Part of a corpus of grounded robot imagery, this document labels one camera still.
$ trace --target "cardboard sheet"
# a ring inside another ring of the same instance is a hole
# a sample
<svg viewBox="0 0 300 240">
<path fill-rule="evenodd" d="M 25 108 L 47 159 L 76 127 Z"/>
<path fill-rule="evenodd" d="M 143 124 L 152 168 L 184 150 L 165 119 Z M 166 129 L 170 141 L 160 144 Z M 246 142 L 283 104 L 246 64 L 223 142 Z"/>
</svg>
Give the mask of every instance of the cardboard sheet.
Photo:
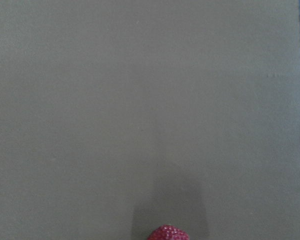
<svg viewBox="0 0 300 240">
<path fill-rule="evenodd" d="M 0 240 L 300 240 L 298 0 L 0 1 Z"/>
</svg>

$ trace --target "gray cardboard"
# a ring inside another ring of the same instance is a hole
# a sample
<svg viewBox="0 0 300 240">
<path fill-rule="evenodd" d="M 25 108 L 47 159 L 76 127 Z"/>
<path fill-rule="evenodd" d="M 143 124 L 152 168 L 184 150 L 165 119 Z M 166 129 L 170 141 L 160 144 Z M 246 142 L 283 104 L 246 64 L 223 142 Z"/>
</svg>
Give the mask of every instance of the gray cardboard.
<svg viewBox="0 0 300 240">
<path fill-rule="evenodd" d="M 300 240 L 298 0 L 0 1 L 0 240 Z"/>
</svg>

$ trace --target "gray surface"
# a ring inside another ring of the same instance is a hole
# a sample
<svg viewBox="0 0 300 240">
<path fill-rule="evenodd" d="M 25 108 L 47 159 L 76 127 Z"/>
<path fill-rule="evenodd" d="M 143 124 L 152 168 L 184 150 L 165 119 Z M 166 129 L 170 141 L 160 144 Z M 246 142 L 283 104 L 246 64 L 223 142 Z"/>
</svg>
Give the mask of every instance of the gray surface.
<svg viewBox="0 0 300 240">
<path fill-rule="evenodd" d="M 0 1 L 0 240 L 300 240 L 298 17 Z"/>
</svg>

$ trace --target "red fruit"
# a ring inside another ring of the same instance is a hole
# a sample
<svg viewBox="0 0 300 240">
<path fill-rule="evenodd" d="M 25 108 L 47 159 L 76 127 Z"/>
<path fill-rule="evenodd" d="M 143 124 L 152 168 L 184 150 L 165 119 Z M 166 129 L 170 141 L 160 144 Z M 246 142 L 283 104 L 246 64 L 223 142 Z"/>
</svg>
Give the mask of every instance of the red fruit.
<svg viewBox="0 0 300 240">
<path fill-rule="evenodd" d="M 154 230 L 147 240 L 189 240 L 189 236 L 175 226 L 162 225 Z"/>
</svg>

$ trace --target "red raspberry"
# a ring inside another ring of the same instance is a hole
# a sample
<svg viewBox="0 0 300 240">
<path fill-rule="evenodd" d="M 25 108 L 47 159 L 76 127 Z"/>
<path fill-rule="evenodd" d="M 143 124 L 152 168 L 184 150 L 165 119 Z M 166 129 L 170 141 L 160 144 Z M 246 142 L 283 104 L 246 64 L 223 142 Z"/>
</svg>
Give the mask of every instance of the red raspberry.
<svg viewBox="0 0 300 240">
<path fill-rule="evenodd" d="M 189 240 L 189 236 L 175 226 L 162 225 L 154 230 L 147 240 Z"/>
</svg>

